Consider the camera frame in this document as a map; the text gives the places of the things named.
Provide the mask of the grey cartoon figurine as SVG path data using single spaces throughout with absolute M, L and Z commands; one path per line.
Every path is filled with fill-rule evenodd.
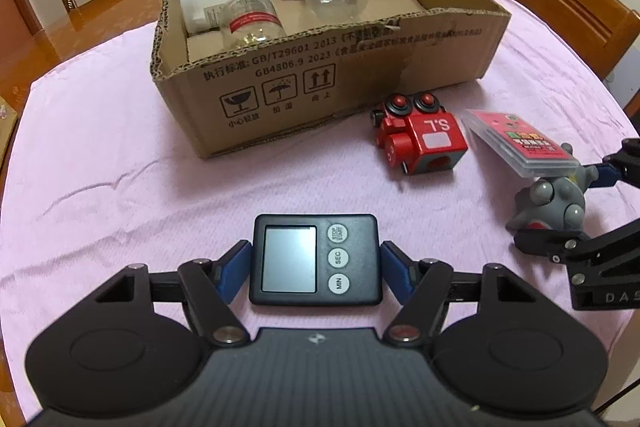
M 526 229 L 584 231 L 585 193 L 597 179 L 598 169 L 582 164 L 568 176 L 540 176 L 516 193 L 516 213 L 506 228 L 513 233 Z

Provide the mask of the black digital timer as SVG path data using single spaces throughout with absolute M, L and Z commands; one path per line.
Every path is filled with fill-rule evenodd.
M 250 301 L 282 307 L 378 305 L 378 220 L 370 213 L 258 216 Z

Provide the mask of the pink card case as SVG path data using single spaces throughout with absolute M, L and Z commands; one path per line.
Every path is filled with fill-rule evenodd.
M 521 178 L 571 176 L 579 167 L 572 153 L 518 115 L 467 109 L 461 120 Z

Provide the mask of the clear bottle red band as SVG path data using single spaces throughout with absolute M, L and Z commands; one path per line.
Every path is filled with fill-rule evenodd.
M 228 50 L 285 36 L 271 0 L 229 0 L 218 15 L 218 25 Z

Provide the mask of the red toy train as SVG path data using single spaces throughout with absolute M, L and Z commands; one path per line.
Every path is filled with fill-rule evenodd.
M 457 119 L 432 92 L 392 93 L 370 118 L 387 164 L 407 176 L 454 169 L 468 150 Z

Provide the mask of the pink tablecloth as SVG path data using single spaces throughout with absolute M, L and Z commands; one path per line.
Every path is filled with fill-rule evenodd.
M 636 135 L 601 81 L 514 0 L 485 77 L 442 89 L 466 108 L 511 112 L 586 164 Z M 37 80 L 17 129 L 1 207 L 1 326 L 17 400 L 40 410 L 28 383 L 29 343 L 125 265 L 174 271 L 250 239 L 262 213 L 367 212 L 381 241 L 456 271 L 498 262 L 622 355 L 638 312 L 575 311 L 561 265 L 513 249 L 504 224 L 522 180 L 482 141 L 452 171 L 404 176 L 374 145 L 368 113 L 247 150 L 201 160 L 151 79 L 154 24 L 125 32 Z

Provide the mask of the cardboard box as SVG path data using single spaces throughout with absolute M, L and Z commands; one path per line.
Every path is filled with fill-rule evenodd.
M 494 0 L 369 0 L 329 25 L 304 0 L 274 0 L 280 39 L 228 51 L 219 32 L 190 36 L 180 0 L 163 0 L 151 75 L 200 157 L 341 118 L 395 92 L 482 78 L 510 20 Z

